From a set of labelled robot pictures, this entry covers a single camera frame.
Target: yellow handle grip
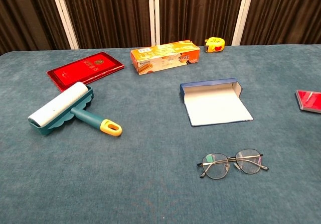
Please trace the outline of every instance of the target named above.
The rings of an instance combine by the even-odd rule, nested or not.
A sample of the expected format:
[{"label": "yellow handle grip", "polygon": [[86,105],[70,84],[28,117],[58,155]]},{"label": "yellow handle grip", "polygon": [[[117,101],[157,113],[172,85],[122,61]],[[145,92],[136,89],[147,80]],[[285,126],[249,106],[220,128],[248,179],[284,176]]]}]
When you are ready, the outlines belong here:
[{"label": "yellow handle grip", "polygon": [[122,133],[121,126],[111,120],[103,120],[100,125],[100,130],[113,136],[120,136]]}]

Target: eyeglasses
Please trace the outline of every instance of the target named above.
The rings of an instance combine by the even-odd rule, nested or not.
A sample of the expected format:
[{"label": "eyeglasses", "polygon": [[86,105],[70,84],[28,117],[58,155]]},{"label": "eyeglasses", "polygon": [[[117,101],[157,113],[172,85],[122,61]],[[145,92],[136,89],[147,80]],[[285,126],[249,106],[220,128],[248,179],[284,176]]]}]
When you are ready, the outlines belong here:
[{"label": "eyeglasses", "polygon": [[230,164],[234,163],[235,167],[242,170],[246,174],[255,174],[260,169],[268,170],[267,166],[262,165],[262,156],[257,150],[245,149],[236,153],[235,157],[227,158],[223,154],[209,154],[205,156],[201,163],[197,166],[202,166],[204,171],[200,175],[200,178],[204,178],[208,175],[211,179],[222,179],[226,176]]}]

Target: lint roller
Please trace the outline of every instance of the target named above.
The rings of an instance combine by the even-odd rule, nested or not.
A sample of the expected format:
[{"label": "lint roller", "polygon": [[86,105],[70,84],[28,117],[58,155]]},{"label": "lint roller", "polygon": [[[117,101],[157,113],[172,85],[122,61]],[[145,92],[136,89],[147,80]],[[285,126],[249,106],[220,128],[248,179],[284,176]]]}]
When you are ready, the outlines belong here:
[{"label": "lint roller", "polygon": [[31,126],[43,135],[49,134],[73,116],[113,136],[122,133],[121,126],[92,114],[84,107],[94,97],[90,86],[77,82],[28,117]]}]

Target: glasses frame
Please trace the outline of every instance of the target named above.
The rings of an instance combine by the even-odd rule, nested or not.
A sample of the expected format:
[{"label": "glasses frame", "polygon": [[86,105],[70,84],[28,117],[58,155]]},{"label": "glasses frame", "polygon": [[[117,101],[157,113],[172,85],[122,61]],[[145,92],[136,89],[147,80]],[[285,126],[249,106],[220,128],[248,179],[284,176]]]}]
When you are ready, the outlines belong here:
[{"label": "glasses frame", "polygon": [[[259,153],[259,156],[260,156],[260,157],[263,156],[263,154],[261,154],[261,153],[260,153],[259,151],[257,151],[256,149],[244,149],[244,150],[254,150],[254,151],[256,151],[257,153]],[[213,178],[213,177],[211,177],[211,176],[209,176],[209,175],[207,174],[207,170],[208,170],[215,162],[223,161],[222,163],[224,163],[225,160],[214,161],[214,162],[212,162],[211,164],[209,164],[209,167],[208,167],[207,169],[204,168],[203,163],[198,163],[198,164],[197,164],[198,167],[203,167],[203,173],[200,175],[200,178],[203,179],[203,178],[207,175],[209,178],[211,178],[211,179],[213,179],[213,180],[223,179],[223,178],[227,175],[227,172],[229,172],[230,162],[236,162],[236,163],[234,163],[235,167],[236,167],[237,169],[241,170],[242,172],[244,172],[245,174],[248,174],[248,175],[256,174],[257,172],[260,171],[260,169],[269,170],[269,168],[268,168],[267,166],[262,165],[262,162],[261,162],[261,164],[258,164],[258,163],[256,163],[256,162],[253,162],[253,161],[248,160],[249,162],[252,162],[252,163],[255,164],[255,165],[259,165],[260,168],[258,168],[258,170],[257,170],[256,172],[253,172],[253,173],[247,173],[247,172],[245,172],[245,171],[240,167],[240,165],[238,164],[237,158],[236,158],[237,154],[240,153],[241,151],[244,151],[244,150],[238,151],[238,152],[235,154],[235,156],[232,156],[232,157],[227,157],[226,155],[224,155],[224,154],[222,154],[222,153],[207,154],[206,156],[208,156],[208,155],[217,155],[217,154],[220,154],[220,155],[225,156],[225,158],[227,159],[228,168],[227,168],[226,173],[225,173],[222,177]]]}]

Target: glasses lens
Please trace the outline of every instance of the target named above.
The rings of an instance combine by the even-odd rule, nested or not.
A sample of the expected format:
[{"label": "glasses lens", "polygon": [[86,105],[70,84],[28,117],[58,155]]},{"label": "glasses lens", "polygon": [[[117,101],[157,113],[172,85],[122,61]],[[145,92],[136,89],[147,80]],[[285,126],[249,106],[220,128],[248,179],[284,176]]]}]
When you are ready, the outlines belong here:
[{"label": "glasses lens", "polygon": [[236,162],[247,174],[254,174],[261,168],[261,156],[257,150],[241,150],[236,154]]},{"label": "glasses lens", "polygon": [[212,179],[223,178],[229,169],[227,157],[222,154],[209,154],[203,158],[203,169]]}]

